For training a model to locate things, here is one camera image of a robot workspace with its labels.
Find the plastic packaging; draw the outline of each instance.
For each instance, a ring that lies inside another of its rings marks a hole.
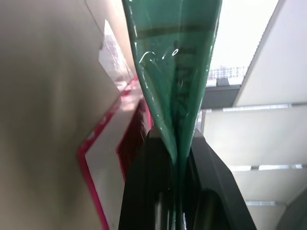
[[[204,95],[221,0],[123,0],[138,78],[177,172],[176,229],[183,229],[183,186]]]

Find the ceiling panel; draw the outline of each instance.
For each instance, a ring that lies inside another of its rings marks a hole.
[[[289,203],[307,185],[306,169],[234,172],[245,200]]]
[[[307,106],[206,113],[204,136],[227,165],[307,163]]]
[[[283,206],[249,206],[248,210],[254,220],[257,230],[273,230],[276,229],[277,223],[285,208]]]
[[[280,0],[236,106],[307,102],[307,1]]]

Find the beige wall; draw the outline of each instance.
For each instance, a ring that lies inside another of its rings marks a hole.
[[[89,0],[117,36],[124,20],[114,29],[103,5]],[[0,229],[101,229],[77,161],[119,95],[98,62],[101,39],[83,0],[0,0]]]

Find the green plastic wrap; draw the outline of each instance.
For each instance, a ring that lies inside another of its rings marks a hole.
[[[222,0],[123,0],[138,78],[181,190],[204,95]]]

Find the green plastic bag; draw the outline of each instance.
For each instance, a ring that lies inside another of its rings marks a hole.
[[[204,95],[222,0],[122,0],[138,78],[181,190]]]

